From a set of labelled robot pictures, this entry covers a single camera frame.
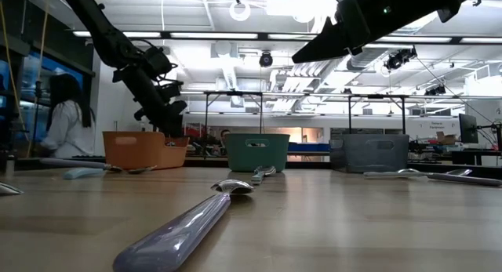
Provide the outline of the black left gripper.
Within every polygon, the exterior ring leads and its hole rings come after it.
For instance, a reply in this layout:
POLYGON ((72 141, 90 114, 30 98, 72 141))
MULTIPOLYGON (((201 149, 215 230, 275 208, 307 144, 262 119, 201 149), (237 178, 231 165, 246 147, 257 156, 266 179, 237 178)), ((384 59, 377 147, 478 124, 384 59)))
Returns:
POLYGON ((132 43, 118 45, 118 58, 123 67, 114 72, 113 80, 123 82, 139 103, 138 111, 166 136, 179 138, 183 135, 181 112, 187 107, 183 100, 171 102, 180 95, 181 83, 159 85, 162 76, 173 69, 173 64, 162 49, 151 46, 142 51, 132 43))

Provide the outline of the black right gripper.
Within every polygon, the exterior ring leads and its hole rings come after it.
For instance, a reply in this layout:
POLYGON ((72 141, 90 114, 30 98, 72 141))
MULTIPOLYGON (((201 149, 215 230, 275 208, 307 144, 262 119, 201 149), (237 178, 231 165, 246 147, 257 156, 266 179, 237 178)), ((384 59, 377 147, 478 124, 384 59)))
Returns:
POLYGON ((374 41, 431 13, 451 20, 467 0, 337 0, 336 23, 327 19, 322 31, 296 52, 294 63, 331 60, 357 54, 374 41))

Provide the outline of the light blue handled metal spoon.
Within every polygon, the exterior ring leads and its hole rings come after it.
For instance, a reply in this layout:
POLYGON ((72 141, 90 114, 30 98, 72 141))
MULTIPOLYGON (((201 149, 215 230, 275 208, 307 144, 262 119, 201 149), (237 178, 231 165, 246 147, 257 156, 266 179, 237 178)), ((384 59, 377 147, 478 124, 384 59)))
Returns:
POLYGON ((102 176, 105 173, 103 169, 92 169, 92 168, 74 168, 67 170, 63 174, 64 180, 76 180, 81 178, 87 178, 91 176, 102 176))

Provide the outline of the purple handled metal spoon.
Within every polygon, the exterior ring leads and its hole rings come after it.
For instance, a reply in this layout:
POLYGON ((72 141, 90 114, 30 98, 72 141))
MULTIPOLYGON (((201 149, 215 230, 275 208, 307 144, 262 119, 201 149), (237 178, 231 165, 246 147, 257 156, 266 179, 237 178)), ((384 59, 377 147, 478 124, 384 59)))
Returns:
POLYGON ((254 187, 241 180, 221 180, 216 193, 121 251, 114 272, 174 272, 197 248, 231 204, 231 195, 250 194, 254 187))
POLYGON ((454 182, 454 183, 468 183, 487 187, 502 187, 501 180, 473 177, 470 176, 471 173, 472 171, 470 169, 456 169, 444 173, 429 172, 427 174, 427 178, 432 180, 454 182))
POLYGON ((94 161, 76 161, 67 160, 59 158, 40 158, 39 161, 45 165, 58 165, 71 168, 91 168, 91 169, 103 169, 109 172, 127 172, 128 174, 141 174, 143 172, 148 172, 156 169, 156 166, 143 167, 139 169, 123 169, 118 166, 110 165, 103 162, 94 161))

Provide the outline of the teal patterned handle metal spoon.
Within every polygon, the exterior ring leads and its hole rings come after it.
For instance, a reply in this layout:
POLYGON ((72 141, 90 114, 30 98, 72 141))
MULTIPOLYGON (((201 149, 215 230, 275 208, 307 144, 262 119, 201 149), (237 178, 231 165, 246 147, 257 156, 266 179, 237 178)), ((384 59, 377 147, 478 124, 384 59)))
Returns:
POLYGON ((260 185, 263 179, 267 176, 272 176, 276 173, 274 166, 259 166, 255 169, 255 173, 251 178, 252 185, 260 185))
POLYGON ((395 178, 413 178, 427 176, 427 172, 421 172, 416 169, 400 169, 394 172, 364 172, 363 176, 370 179, 395 179, 395 178))
POLYGON ((0 181, 0 196, 13 196, 22 193, 23 191, 19 188, 0 181))

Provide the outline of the orange plastic bin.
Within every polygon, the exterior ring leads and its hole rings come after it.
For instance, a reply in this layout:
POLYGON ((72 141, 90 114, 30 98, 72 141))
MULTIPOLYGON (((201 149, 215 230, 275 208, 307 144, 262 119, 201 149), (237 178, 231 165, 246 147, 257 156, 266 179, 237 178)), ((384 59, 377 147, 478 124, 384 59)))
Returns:
POLYGON ((168 138, 161 132, 103 132, 106 163, 125 170, 173 169, 185 162, 188 137, 168 138))

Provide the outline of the overhead beam with light strips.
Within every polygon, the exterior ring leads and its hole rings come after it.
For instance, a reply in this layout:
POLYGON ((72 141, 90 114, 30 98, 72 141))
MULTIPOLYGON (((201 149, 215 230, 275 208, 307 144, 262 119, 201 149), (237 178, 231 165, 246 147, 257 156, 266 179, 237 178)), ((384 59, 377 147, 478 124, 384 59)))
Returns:
MULTIPOLYGON (((261 41, 261 42, 309 42, 313 40, 329 40, 331 42, 347 42, 345 36, 335 37, 327 34, 307 33, 269 33, 269 32, 219 32, 219 31, 124 31, 123 34, 132 39, 176 39, 176 40, 229 40, 229 41, 261 41)), ((427 45, 502 45, 502 36, 434 36, 391 34, 377 38, 375 43, 388 44, 427 44, 427 45)))

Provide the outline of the teal plastic bin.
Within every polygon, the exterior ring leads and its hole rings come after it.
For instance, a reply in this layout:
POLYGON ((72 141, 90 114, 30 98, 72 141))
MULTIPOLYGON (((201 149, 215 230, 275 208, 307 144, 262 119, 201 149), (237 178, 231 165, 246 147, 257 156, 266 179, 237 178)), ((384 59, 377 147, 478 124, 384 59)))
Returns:
POLYGON ((290 135, 230 133, 225 136, 228 167, 233 172, 253 172, 258 166, 286 167, 290 135))

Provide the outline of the grey plastic bin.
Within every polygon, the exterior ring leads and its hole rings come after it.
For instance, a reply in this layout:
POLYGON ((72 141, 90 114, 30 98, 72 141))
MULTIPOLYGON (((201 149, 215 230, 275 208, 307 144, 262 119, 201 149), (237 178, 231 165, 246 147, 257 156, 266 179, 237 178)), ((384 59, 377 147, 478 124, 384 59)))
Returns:
POLYGON ((333 170, 364 173, 407 168, 408 135, 344 134, 330 140, 329 144, 333 170))

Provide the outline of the black computer monitor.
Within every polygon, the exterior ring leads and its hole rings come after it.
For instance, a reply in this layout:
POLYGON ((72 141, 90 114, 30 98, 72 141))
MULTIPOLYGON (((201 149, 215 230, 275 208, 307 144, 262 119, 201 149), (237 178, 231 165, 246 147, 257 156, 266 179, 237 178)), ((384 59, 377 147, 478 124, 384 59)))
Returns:
POLYGON ((459 114, 460 141, 462 143, 478 143, 478 129, 476 117, 459 114))

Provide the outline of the black background rig frame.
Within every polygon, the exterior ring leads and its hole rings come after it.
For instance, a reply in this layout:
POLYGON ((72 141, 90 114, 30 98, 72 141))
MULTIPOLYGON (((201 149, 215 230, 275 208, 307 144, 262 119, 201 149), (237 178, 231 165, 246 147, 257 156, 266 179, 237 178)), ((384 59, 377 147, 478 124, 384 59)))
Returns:
POLYGON ((209 107, 212 102, 209 101, 209 97, 212 95, 216 95, 215 100, 220 96, 240 96, 240 97, 249 97, 255 104, 259 107, 260 113, 259 115, 259 133, 265 133, 264 131, 264 94, 262 92, 250 92, 250 91, 237 91, 237 90, 228 90, 228 91, 204 91, 203 94, 206 96, 205 101, 205 129, 206 136, 208 135, 208 119, 209 119, 209 107))
POLYGON ((388 94, 348 94, 347 95, 347 103, 348 103, 348 131, 352 134, 352 99, 373 99, 373 100, 383 100, 383 99, 400 99, 401 103, 398 106, 402 110, 402 133, 406 134, 406 99, 409 98, 407 95, 388 95, 388 94))

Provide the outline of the black aluminium table frame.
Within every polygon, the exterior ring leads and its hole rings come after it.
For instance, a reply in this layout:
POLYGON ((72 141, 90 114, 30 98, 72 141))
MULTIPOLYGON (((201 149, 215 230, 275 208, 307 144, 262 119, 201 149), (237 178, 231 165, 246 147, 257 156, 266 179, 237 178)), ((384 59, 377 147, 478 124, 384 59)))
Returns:
MULTIPOLYGON (((448 172, 455 169, 471 169, 472 176, 502 180, 502 167, 477 166, 477 165, 442 165, 430 163, 409 163, 411 169, 423 172, 448 172)), ((186 158, 184 167, 227 168, 227 160, 204 160, 203 158, 186 158)), ((39 158, 19 158, 15 162, 16 171, 49 169, 39 158)), ((330 162, 302 162, 291 161, 286 163, 286 169, 333 169, 330 162)))

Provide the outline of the small grey metal post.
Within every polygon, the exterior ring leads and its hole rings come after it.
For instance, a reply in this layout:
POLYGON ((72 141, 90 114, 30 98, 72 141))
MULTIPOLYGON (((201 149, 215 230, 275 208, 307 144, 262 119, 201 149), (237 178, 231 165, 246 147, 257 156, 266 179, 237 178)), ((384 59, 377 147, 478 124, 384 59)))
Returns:
POLYGON ((9 154, 5 160, 5 177, 11 179, 15 171, 16 157, 13 154, 9 154))

